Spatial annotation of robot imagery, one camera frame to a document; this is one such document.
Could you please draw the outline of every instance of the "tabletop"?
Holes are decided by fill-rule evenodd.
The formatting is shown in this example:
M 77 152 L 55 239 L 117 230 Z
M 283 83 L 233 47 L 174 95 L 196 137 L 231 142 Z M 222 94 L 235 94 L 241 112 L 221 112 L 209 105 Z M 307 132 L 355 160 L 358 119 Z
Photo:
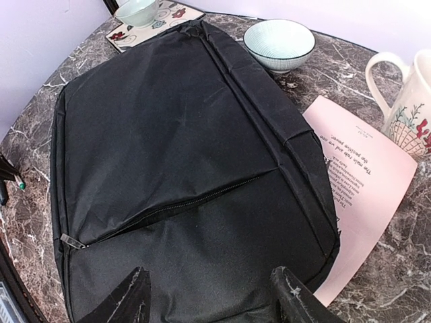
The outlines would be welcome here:
M 257 21 L 209 13 L 204 20 L 242 43 Z M 10 200 L 0 209 L 0 237 L 18 273 L 51 323 L 68 322 L 54 262 L 49 194 L 49 154 L 55 102 L 73 78 L 118 55 L 105 35 L 119 25 L 110 18 L 84 40 L 49 77 L 0 144 L 22 173 L 27 189 L 8 184 Z M 365 66 L 375 53 L 314 33 L 317 45 L 303 67 L 275 82 L 303 112 L 325 96 L 373 127 L 383 116 L 365 82 Z M 389 103 L 401 75 L 380 64 L 375 79 Z M 407 194 L 377 246 L 329 309 L 350 322 L 431 322 L 431 161 L 421 161 Z

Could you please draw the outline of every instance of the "coaster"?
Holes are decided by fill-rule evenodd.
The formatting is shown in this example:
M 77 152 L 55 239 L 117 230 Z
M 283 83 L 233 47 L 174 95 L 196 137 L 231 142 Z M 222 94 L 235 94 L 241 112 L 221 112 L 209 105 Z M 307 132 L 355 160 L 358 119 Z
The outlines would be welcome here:
M 161 1 L 154 23 L 147 27 L 133 27 L 122 24 L 106 35 L 106 39 L 119 51 L 126 50 L 157 36 L 159 33 L 195 20 L 205 15 L 202 11 L 187 7 L 180 3 Z

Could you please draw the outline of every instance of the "zipper pull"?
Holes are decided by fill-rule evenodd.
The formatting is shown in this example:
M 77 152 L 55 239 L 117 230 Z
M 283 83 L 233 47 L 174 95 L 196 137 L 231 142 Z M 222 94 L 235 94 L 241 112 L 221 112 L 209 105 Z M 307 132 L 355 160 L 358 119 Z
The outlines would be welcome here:
M 75 248 L 75 249 L 85 249 L 88 248 L 85 244 L 82 244 L 81 242 L 69 237 L 67 234 L 62 234 L 61 241 L 63 241 L 65 244 L 68 244 L 69 246 Z

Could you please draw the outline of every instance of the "zipper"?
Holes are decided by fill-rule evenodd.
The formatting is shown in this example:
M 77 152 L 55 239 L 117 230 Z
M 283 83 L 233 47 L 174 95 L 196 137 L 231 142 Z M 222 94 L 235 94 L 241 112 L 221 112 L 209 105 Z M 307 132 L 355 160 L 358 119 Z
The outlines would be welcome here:
M 206 195 L 204 195 L 202 197 L 199 197 L 199 198 L 194 199 L 194 200 L 190 200 L 188 202 L 183 202 L 183 203 L 178 203 L 178 204 L 175 204 L 175 205 L 169 205 L 169 206 L 166 206 L 166 207 L 162 207 L 160 209 L 157 209 L 157 210 L 154 210 L 152 212 L 149 212 L 147 215 L 144 215 L 143 217 L 139 217 L 138 216 L 138 219 L 132 220 L 132 222 L 130 222 L 129 224 L 126 224 L 124 227 L 120 228 L 116 232 L 108 234 L 107 236 L 104 236 L 103 238 L 100 238 L 99 240 L 97 240 L 97 241 L 95 241 L 95 242 L 93 242 L 91 244 L 85 245 L 85 244 L 83 244 L 83 243 L 81 243 L 81 242 L 73 239 L 72 237 L 68 236 L 67 234 L 62 234 L 62 236 L 61 236 L 60 239 L 64 243 L 66 243 L 68 246 L 71 246 L 72 248 L 75 248 L 75 249 L 78 249 L 78 250 L 86 249 L 86 248 L 89 248 L 93 244 L 97 244 L 99 242 L 106 241 L 107 239 L 111 239 L 111 238 L 113 238 L 115 236 L 119 236 L 124 231 L 127 231 L 128 229 L 130 229 L 130 228 L 132 228 L 132 227 L 140 224 L 143 220 L 148 219 L 149 217 L 157 215 L 157 214 L 159 214 L 161 212 L 172 211 L 172 210 L 176 210 L 176 209 L 181 209 L 183 207 L 190 207 L 190 206 L 202 203 L 203 201 L 205 201 L 207 199 L 217 197 L 217 196 L 219 196 L 221 194 L 224 194 L 224 193 L 226 193 L 226 192 L 228 192 L 230 190 L 234 190 L 235 188 L 238 188 L 238 187 L 240 187 L 242 185 L 245 185 L 245 184 L 248 184 L 248 183 L 250 183 L 250 182 L 252 182 L 254 180 L 257 180 L 259 177 L 260 176 L 255 176 L 253 178 L 249 178 L 248 180 L 245 180 L 243 182 L 240 182 L 240 183 L 237 183 L 237 184 L 225 187 L 223 189 L 217 190 L 217 191 L 215 191 L 213 193 L 206 194 Z

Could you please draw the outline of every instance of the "ceramic bowl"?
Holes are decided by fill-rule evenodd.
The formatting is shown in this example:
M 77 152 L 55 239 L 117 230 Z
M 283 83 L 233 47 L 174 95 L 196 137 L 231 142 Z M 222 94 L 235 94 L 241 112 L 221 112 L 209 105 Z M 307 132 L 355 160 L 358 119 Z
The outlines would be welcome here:
M 290 20 L 266 20 L 244 35 L 248 51 L 274 73 L 296 69 L 310 57 L 316 40 L 305 26 Z
M 127 25 L 146 27 L 154 22 L 159 0 L 129 0 L 115 11 L 115 18 Z

